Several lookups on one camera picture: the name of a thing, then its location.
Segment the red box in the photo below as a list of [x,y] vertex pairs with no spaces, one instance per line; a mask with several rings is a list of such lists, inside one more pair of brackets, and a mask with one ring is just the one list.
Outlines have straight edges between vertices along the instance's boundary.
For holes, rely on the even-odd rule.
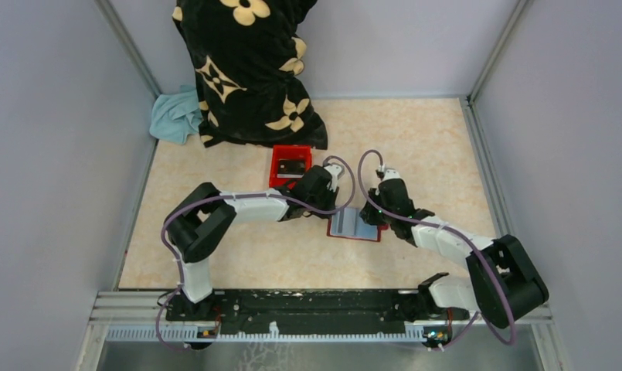
[[270,164],[270,187],[282,186],[291,178],[279,178],[277,176],[279,160],[304,160],[305,171],[313,165],[311,147],[308,145],[275,145],[272,152],[272,163]]

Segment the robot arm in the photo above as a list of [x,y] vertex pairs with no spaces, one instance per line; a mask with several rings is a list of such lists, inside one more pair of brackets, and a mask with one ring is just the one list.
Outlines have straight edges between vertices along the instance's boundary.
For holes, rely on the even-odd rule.
[[[208,257],[217,248],[230,226],[253,221],[286,221],[302,216],[307,210],[288,199],[296,199],[320,210],[335,209],[338,195],[338,179],[344,169],[330,164],[313,166],[292,189],[277,187],[265,192],[222,192],[212,183],[198,186],[172,213],[187,205],[212,197],[223,196],[215,202],[190,209],[175,217],[167,225],[170,241],[175,246],[177,259],[182,262],[182,276],[185,282],[183,292],[191,303],[198,303],[212,293]],[[206,214],[204,221],[199,212]],[[314,213],[320,218],[329,215]]]
[[418,295],[428,311],[463,308],[480,311],[499,328],[509,325],[490,277],[472,253],[471,247],[455,233],[471,241],[484,255],[502,286],[513,318],[520,318],[547,301],[547,287],[515,237],[506,235],[493,239],[450,226],[431,211],[415,208],[406,191],[406,184],[395,169],[382,167],[377,171],[377,176],[381,182],[377,188],[368,191],[369,198],[393,214],[408,216],[419,222],[392,218],[370,203],[366,203],[361,211],[363,220],[377,226],[389,224],[398,238],[415,247],[432,250],[470,272],[469,278],[437,274],[424,281],[418,287]]

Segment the teal cloth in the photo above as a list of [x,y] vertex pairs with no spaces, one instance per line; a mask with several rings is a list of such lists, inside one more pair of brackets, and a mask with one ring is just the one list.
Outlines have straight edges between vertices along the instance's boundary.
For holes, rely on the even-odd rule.
[[181,93],[162,94],[151,110],[149,134],[163,141],[185,144],[190,134],[199,133],[202,112],[199,110],[197,90],[181,85]]

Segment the beige tabletop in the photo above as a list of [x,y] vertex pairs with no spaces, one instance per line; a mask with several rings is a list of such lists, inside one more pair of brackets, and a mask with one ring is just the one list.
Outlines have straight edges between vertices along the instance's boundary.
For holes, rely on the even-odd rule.
[[[461,106],[456,99],[316,100],[327,124],[329,150],[314,163],[343,157],[356,170],[361,154],[379,149],[396,168],[416,207],[473,233],[494,236]],[[120,288],[171,288],[178,281],[172,255],[161,244],[163,219],[199,183],[222,191],[267,188],[272,150],[222,143],[204,149],[197,137],[155,154]],[[364,166],[366,186],[377,183],[375,156]],[[349,194],[341,179],[338,204]],[[352,206],[361,208],[357,190]],[[439,271],[466,274],[442,257],[395,238],[380,243],[327,237],[327,220],[231,226],[210,257],[215,288],[413,288]]]

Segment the metal frame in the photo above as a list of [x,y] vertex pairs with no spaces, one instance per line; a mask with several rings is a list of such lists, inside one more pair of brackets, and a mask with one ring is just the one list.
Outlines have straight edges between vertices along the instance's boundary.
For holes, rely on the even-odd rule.
[[[136,70],[141,74],[147,88],[151,91],[154,97],[157,97],[161,90],[156,82],[153,74],[149,70],[146,62],[138,52],[137,47],[133,43],[133,40],[129,36],[127,30],[119,19],[114,7],[108,0],[95,0],[99,9],[104,17],[106,17],[110,27],[115,32],[120,43],[124,47],[124,50],[131,58]],[[472,148],[477,159],[479,172],[481,174],[482,182],[484,183],[484,189],[486,192],[488,205],[491,210],[493,222],[496,232],[498,234],[512,233],[513,225],[508,216],[505,199],[499,185],[495,173],[495,167],[491,158],[488,145],[486,143],[486,136],[484,129],[481,125],[480,118],[478,117],[476,109],[476,101],[480,96],[482,89],[488,82],[490,75],[492,74],[497,62],[504,52],[505,48],[509,44],[511,36],[514,34],[518,21],[526,13],[526,10],[533,3],[533,0],[518,0],[513,13],[511,14],[502,34],[500,35],[495,48],[491,52],[486,65],[481,72],[481,75],[477,79],[474,88],[467,97],[460,97],[461,107],[463,109],[464,118],[467,125],[468,134],[471,138]],[[140,203],[138,198],[138,204],[135,208],[136,215]],[[119,280],[121,269],[117,275],[117,281]],[[112,332],[113,329],[118,329],[118,326],[124,326],[124,328],[144,328],[146,325],[153,326],[156,315],[158,314],[159,307],[156,305],[158,296],[163,294],[164,291],[111,291],[100,292],[95,301],[93,311],[90,315],[90,321],[88,323],[85,338],[81,349],[79,362],[76,365],[76,369],[85,371],[94,371],[97,369],[99,359],[101,357],[102,348],[106,338],[110,332],[111,336],[116,336],[114,339],[133,339],[141,341],[153,341],[151,336],[146,336],[144,333],[140,335],[139,332]],[[214,326],[211,322],[168,322],[164,318],[162,319],[162,325],[165,332],[169,329],[191,329],[191,328],[212,328]],[[569,367],[569,361],[564,351],[563,342],[561,341],[554,322],[552,319],[552,312],[548,305],[544,305],[541,308],[537,308],[532,313],[526,315],[517,322],[519,325],[530,325],[534,334],[537,353],[542,363],[543,369],[546,370],[561,370],[567,371],[571,369]],[[414,322],[410,331],[416,326],[422,325],[443,325],[442,321],[418,321]],[[464,324],[461,322],[455,322],[455,325]],[[482,325],[484,322],[478,320],[475,325]],[[167,339],[173,339],[169,333],[164,333]],[[290,341],[290,339],[283,339],[280,336],[270,334],[268,337],[271,341]],[[264,338],[244,338],[244,339],[227,339],[228,341],[263,341]],[[322,341],[331,341],[339,339],[322,339]],[[376,337],[371,338],[373,341],[382,341],[388,339],[378,339]]]

